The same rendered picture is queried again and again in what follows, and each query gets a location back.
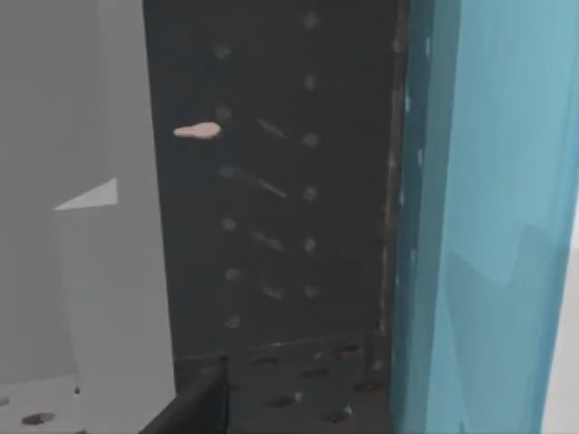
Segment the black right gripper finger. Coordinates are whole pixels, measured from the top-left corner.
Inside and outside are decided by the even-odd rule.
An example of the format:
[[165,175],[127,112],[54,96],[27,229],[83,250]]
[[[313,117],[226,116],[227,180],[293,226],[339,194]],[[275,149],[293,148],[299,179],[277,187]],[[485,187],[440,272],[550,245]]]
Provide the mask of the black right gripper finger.
[[225,434],[229,378],[226,357],[176,363],[176,396],[138,434]]

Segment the grey pierced drawer inside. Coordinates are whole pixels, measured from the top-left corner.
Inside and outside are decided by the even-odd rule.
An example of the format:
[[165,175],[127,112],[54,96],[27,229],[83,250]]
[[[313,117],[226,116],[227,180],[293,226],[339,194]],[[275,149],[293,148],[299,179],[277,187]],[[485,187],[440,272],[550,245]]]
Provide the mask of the grey pierced drawer inside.
[[217,357],[225,434],[394,434],[409,5],[90,0],[114,174],[52,211],[76,372],[0,386],[0,434],[138,434]]

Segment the small pink object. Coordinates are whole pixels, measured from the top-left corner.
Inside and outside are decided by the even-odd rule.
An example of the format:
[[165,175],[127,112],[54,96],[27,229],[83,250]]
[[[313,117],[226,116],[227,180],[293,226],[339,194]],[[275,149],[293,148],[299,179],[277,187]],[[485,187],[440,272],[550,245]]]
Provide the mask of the small pink object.
[[173,134],[175,137],[209,140],[217,137],[222,128],[215,122],[200,122],[193,125],[177,127]]

